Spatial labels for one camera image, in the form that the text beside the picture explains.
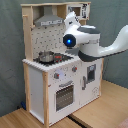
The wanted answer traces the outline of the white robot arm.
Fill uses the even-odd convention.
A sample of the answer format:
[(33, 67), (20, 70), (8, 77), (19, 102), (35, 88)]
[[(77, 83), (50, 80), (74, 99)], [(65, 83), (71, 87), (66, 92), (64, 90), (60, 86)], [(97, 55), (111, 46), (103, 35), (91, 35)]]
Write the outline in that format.
[(81, 25), (75, 12), (70, 12), (64, 20), (66, 31), (63, 43), (67, 47), (79, 46), (78, 56), (84, 62), (118, 54), (128, 49), (128, 25), (124, 26), (115, 41), (107, 46), (99, 45), (100, 32), (95, 26)]

